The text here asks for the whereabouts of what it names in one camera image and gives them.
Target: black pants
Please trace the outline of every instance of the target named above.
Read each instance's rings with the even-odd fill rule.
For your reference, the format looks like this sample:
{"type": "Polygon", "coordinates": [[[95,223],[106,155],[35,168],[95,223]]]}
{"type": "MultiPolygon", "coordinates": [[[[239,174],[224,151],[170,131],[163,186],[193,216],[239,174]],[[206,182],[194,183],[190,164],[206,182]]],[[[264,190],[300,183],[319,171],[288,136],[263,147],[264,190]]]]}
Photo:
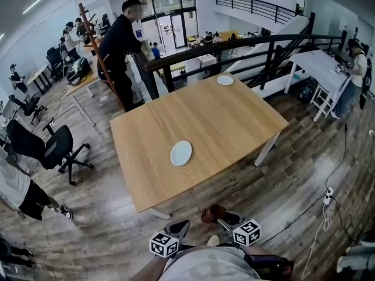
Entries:
{"type": "Polygon", "coordinates": [[[68,56],[73,59],[74,61],[80,59],[81,57],[79,56],[79,54],[77,53],[77,49],[76,48],[73,48],[71,49],[69,52],[68,52],[68,56]]]}
{"type": "MultiPolygon", "coordinates": [[[[103,73],[98,74],[100,79],[107,80],[103,73]]],[[[125,72],[110,72],[110,77],[115,85],[116,92],[120,98],[122,104],[127,111],[130,111],[135,108],[133,104],[133,92],[131,90],[131,80],[125,74],[125,72]]]]}
{"type": "MultiPolygon", "coordinates": [[[[12,254],[28,256],[29,252],[26,249],[19,249],[13,246],[12,254]]],[[[30,266],[32,263],[32,261],[30,260],[24,260],[21,257],[16,257],[16,256],[0,256],[0,261],[4,261],[6,263],[13,263],[15,265],[28,265],[28,266],[30,266]]]]}

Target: sneaker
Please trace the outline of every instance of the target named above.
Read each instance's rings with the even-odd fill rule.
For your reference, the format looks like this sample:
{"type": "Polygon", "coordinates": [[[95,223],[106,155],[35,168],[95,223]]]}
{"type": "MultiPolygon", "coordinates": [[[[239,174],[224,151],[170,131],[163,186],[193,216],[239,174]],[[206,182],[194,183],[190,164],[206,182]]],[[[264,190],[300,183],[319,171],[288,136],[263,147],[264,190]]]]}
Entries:
{"type": "Polygon", "coordinates": [[[73,213],[65,205],[60,205],[59,213],[65,215],[70,220],[73,218],[73,213]]]}
{"type": "Polygon", "coordinates": [[[25,250],[28,252],[28,254],[26,255],[27,257],[34,256],[33,252],[31,252],[29,249],[25,248],[25,250]]]}
{"type": "Polygon", "coordinates": [[[340,119],[340,117],[339,117],[338,115],[336,115],[336,113],[335,113],[334,111],[331,111],[331,112],[330,112],[330,115],[331,115],[331,117],[334,118],[334,119],[340,119]]]}

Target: person's arm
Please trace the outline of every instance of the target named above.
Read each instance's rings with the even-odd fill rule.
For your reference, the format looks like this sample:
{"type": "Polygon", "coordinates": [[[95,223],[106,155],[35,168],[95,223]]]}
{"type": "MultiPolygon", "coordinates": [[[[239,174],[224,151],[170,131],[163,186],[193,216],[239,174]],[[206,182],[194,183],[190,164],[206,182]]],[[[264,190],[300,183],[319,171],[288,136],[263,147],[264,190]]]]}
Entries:
{"type": "Polygon", "coordinates": [[[130,278],[130,281],[158,281],[168,260],[169,258],[154,256],[143,269],[130,278]]]}

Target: table leg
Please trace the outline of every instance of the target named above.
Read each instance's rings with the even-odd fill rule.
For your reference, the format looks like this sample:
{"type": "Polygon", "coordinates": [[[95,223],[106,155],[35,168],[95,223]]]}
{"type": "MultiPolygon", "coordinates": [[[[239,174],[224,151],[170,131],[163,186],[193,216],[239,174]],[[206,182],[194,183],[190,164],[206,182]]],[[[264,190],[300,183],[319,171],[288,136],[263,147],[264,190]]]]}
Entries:
{"type": "Polygon", "coordinates": [[[77,99],[75,98],[74,95],[71,95],[71,101],[76,105],[76,107],[81,111],[81,113],[85,116],[86,119],[88,119],[92,124],[93,126],[95,126],[95,122],[89,117],[89,115],[87,114],[87,112],[83,109],[83,107],[81,106],[81,104],[79,104],[79,102],[77,101],[77,99]]]}
{"type": "Polygon", "coordinates": [[[294,72],[295,72],[295,69],[296,69],[296,68],[297,68],[297,64],[296,64],[296,63],[293,63],[292,70],[291,70],[291,74],[289,75],[288,82],[287,82],[287,84],[285,85],[285,91],[284,91],[285,94],[287,94],[288,91],[289,91],[289,87],[291,86],[292,79],[293,79],[293,75],[294,75],[294,72]]]}
{"type": "Polygon", "coordinates": [[[323,110],[326,109],[327,104],[328,104],[328,102],[329,102],[329,100],[330,100],[330,97],[331,97],[331,94],[329,93],[328,96],[327,96],[327,98],[326,98],[326,100],[324,100],[323,104],[321,105],[321,107],[320,107],[318,113],[317,113],[316,116],[314,117],[314,119],[313,119],[314,122],[317,122],[317,120],[319,119],[319,117],[320,117],[320,115],[322,114],[323,110]]]}
{"type": "Polygon", "coordinates": [[[279,135],[280,132],[276,134],[273,138],[269,139],[267,143],[265,143],[262,152],[260,152],[257,160],[254,162],[255,166],[259,166],[262,163],[263,159],[267,156],[268,152],[271,150],[279,135]]]}
{"type": "Polygon", "coordinates": [[[43,84],[43,86],[45,87],[45,89],[47,90],[48,87],[47,87],[47,85],[45,84],[45,82],[43,81],[42,76],[40,76],[40,75],[39,75],[39,80],[40,80],[40,82],[43,84]]]}
{"type": "Polygon", "coordinates": [[[88,95],[90,96],[90,98],[94,97],[93,93],[90,91],[88,87],[86,87],[86,91],[88,92],[88,95]]]}
{"type": "Polygon", "coordinates": [[[49,82],[49,79],[47,78],[47,76],[45,75],[45,72],[42,73],[43,77],[47,80],[47,83],[49,84],[49,86],[51,87],[52,84],[51,82],[49,82]]]}
{"type": "Polygon", "coordinates": [[[34,84],[35,86],[38,88],[38,90],[42,93],[42,95],[45,93],[39,86],[39,84],[36,82],[36,80],[34,80],[34,84]]]}
{"type": "Polygon", "coordinates": [[[166,220],[168,220],[169,218],[171,218],[171,215],[170,214],[165,214],[165,213],[162,213],[160,212],[159,210],[156,210],[155,208],[150,208],[147,210],[148,213],[152,214],[152,215],[155,215],[159,218],[164,218],[166,220]]]}

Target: office chair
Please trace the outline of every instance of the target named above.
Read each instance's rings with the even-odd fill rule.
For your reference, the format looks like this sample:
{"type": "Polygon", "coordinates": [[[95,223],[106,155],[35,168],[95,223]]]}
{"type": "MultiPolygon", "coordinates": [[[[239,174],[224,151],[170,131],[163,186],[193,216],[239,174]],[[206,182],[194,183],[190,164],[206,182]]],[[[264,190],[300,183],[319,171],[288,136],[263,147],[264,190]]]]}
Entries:
{"type": "Polygon", "coordinates": [[[64,69],[64,63],[60,54],[59,49],[55,49],[52,47],[47,51],[47,60],[49,61],[51,65],[51,77],[55,81],[61,80],[61,78],[64,75],[63,69],[64,69]]]}
{"type": "Polygon", "coordinates": [[[68,167],[69,184],[75,186],[76,183],[71,180],[71,167],[73,164],[85,166],[89,169],[94,168],[92,164],[76,160],[76,157],[78,153],[81,152],[82,148],[86,147],[89,149],[90,145],[84,143],[75,152],[72,152],[73,137],[69,128],[64,125],[56,132],[53,132],[52,127],[50,126],[53,120],[54,119],[52,118],[52,120],[43,128],[43,131],[47,129],[51,134],[51,137],[47,140],[46,144],[40,137],[29,132],[16,120],[11,120],[9,122],[6,127],[6,132],[11,140],[11,147],[14,152],[37,159],[46,170],[54,169],[59,165],[60,168],[58,172],[62,174],[65,172],[65,168],[68,167]]]}
{"type": "Polygon", "coordinates": [[[35,118],[37,118],[38,121],[40,121],[40,119],[39,119],[39,113],[41,111],[47,110],[47,108],[44,107],[44,106],[42,106],[42,105],[40,107],[37,106],[37,103],[40,100],[39,97],[32,97],[31,100],[27,104],[25,104],[25,103],[21,102],[20,100],[18,100],[14,95],[10,95],[9,96],[9,100],[12,101],[12,102],[14,102],[18,106],[20,106],[21,109],[23,110],[23,114],[25,116],[31,116],[32,113],[34,113],[33,119],[31,120],[31,125],[33,125],[33,121],[34,121],[35,118]]]}

